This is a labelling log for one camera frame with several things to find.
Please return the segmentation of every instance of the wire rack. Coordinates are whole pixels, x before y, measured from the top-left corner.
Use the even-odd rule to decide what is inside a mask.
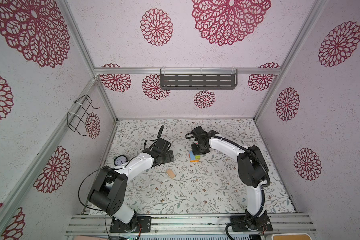
[[[83,107],[83,105],[85,103],[89,103],[88,106],[85,108]],[[79,127],[79,124],[80,123],[83,123],[84,125],[85,122],[83,122],[82,118],[87,114],[89,116],[89,113],[88,113],[88,108],[89,107],[92,107],[93,109],[99,109],[100,107],[98,108],[95,108],[93,105],[92,105],[92,99],[86,94],[86,95],[83,95],[82,97],[78,98],[76,101],[74,101],[74,103],[77,103],[80,105],[80,108],[78,108],[78,110],[75,112],[75,113],[72,113],[72,112],[68,112],[67,113],[67,126],[74,132],[77,132],[78,134],[80,134],[81,136],[86,136],[84,134],[81,134],[79,132],[79,130],[77,129]],[[84,113],[82,116],[79,116],[77,113],[79,112],[80,109],[83,109],[84,110]],[[75,120],[75,119],[78,119],[79,122],[76,124],[76,126],[72,125],[72,122]]]

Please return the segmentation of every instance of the wooden block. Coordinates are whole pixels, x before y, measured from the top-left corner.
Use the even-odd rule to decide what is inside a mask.
[[[167,174],[168,174],[168,176],[170,177],[170,178],[174,178],[174,177],[176,177],[176,175],[173,173],[173,171],[171,170],[171,169],[168,169],[167,170]]]

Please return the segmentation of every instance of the floral tablecloth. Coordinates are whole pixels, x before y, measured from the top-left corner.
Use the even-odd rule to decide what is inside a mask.
[[[106,165],[113,158],[137,156],[146,139],[155,139],[161,125],[162,138],[171,142],[175,161],[144,171],[127,185],[124,201],[139,214],[244,213],[246,188],[241,182],[237,161],[211,149],[199,162],[190,162],[188,151],[193,139],[184,135],[197,126],[215,130],[224,137],[245,146],[258,146],[266,160],[271,186],[265,190],[268,212],[295,212],[274,164],[252,120],[128,120],[120,121]],[[171,179],[166,171],[176,176]],[[90,214],[104,214],[91,210]]]

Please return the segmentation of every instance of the vent grille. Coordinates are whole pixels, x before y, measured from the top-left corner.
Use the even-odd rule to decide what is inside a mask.
[[[235,89],[236,70],[232,74],[163,74],[160,70],[160,87],[165,90],[184,89]]]
[[[250,240],[248,234],[231,234],[235,240]],[[226,235],[158,235],[141,236],[139,240],[230,240]]]

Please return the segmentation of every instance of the side wall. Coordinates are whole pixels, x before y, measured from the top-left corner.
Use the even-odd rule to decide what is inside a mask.
[[[360,0],[327,3],[258,125],[322,239],[360,238]]]
[[[54,0],[0,3],[0,207],[90,80]],[[99,119],[92,114],[88,130],[79,126],[88,136],[68,129],[4,239],[59,239],[70,215],[80,213],[77,188],[100,164],[113,125],[96,88],[90,96],[100,108],[89,113]]]

